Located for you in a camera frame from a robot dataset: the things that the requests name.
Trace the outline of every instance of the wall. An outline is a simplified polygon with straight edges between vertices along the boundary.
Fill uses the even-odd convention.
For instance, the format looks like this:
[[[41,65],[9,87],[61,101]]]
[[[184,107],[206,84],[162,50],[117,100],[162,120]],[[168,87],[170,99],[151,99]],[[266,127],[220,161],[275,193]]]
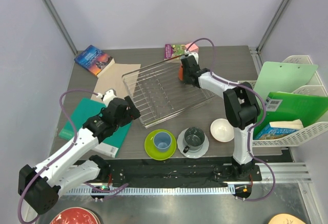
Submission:
[[[18,172],[44,160],[73,54],[41,0],[0,0],[1,223],[18,223]]]
[[[290,55],[310,55],[319,65],[319,75],[328,89],[328,10],[327,0],[292,0],[265,45],[262,57],[265,61],[280,62]],[[325,206],[328,221],[328,193],[326,172],[328,133],[295,148],[299,161],[305,161],[319,193],[321,206]]]
[[[257,46],[281,0],[52,0],[78,50],[163,47],[208,37]]]

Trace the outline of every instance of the floor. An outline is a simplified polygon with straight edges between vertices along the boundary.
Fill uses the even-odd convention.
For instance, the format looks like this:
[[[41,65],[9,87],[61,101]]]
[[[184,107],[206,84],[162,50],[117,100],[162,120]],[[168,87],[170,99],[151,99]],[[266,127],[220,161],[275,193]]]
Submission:
[[[218,75],[230,79],[237,80],[255,80],[257,73],[255,70],[253,59],[247,46],[236,47],[216,47],[217,60],[214,72]],[[116,63],[121,64],[137,64],[142,67],[163,60],[164,48],[155,49],[130,49],[130,50],[111,50],[109,51]],[[201,68],[209,68],[212,64],[213,50],[211,47],[201,47],[199,49],[199,62]],[[97,77],[90,74],[82,67],[75,64],[68,89],[83,88],[93,90],[97,82]],[[64,106],[68,113],[71,114],[82,97],[91,97],[89,94],[76,92],[69,94],[65,98]],[[199,107],[195,110],[187,111],[178,117],[171,118],[168,121],[145,129],[142,124],[136,120],[133,121],[129,133],[121,147],[117,159],[144,159],[149,158],[145,153],[144,141],[146,136],[155,129],[166,129],[173,133],[177,138],[180,132],[188,127],[200,127],[210,141],[210,147],[207,151],[207,157],[212,156],[231,156],[234,150],[234,142],[220,143],[217,142],[210,134],[210,125],[213,120],[225,117],[223,100],[215,97],[210,103]],[[66,119],[60,116],[57,133],[64,127]],[[55,137],[51,154],[57,151],[67,141]],[[88,159],[91,155],[98,154],[104,159],[109,159],[94,151],[89,151],[81,159]],[[254,148],[255,155],[280,155],[281,150],[278,147]],[[176,150],[173,158],[183,157]]]
[[[270,187],[254,185],[251,198],[262,196]],[[242,202],[232,195],[120,196],[104,202],[90,196],[63,196],[37,223],[48,224],[69,207],[92,210],[101,224],[267,224],[280,213],[311,223],[298,184],[278,184],[269,198],[259,202]]]

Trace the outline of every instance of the white bowl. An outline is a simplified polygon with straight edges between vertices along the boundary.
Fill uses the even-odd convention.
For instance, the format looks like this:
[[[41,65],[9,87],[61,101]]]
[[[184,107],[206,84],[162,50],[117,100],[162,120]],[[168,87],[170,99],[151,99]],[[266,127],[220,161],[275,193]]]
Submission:
[[[227,119],[217,119],[211,124],[211,134],[220,142],[229,142],[234,137],[234,128]]]

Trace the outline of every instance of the dark gray mug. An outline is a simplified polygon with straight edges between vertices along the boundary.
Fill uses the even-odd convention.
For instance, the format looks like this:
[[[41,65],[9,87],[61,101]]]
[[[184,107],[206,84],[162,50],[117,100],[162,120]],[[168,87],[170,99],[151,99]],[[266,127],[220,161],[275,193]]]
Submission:
[[[186,130],[184,133],[184,153],[188,151],[198,151],[205,140],[205,134],[202,129],[197,127],[191,127]]]

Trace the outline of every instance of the green plate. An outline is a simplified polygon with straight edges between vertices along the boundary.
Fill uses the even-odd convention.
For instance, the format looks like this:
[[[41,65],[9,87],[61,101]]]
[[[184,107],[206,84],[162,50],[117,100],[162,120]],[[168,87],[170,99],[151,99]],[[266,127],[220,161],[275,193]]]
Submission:
[[[168,149],[168,151],[166,151],[166,152],[159,152],[156,149],[155,145],[154,145],[153,139],[154,139],[155,135],[159,132],[167,132],[172,138],[171,146]],[[168,130],[164,130],[164,129],[154,130],[150,134],[148,134],[148,136],[145,140],[145,151],[146,151],[146,153],[152,159],[155,159],[155,160],[158,160],[158,161],[162,161],[162,160],[166,160],[166,159],[170,158],[174,154],[175,149],[176,149],[175,137]]]

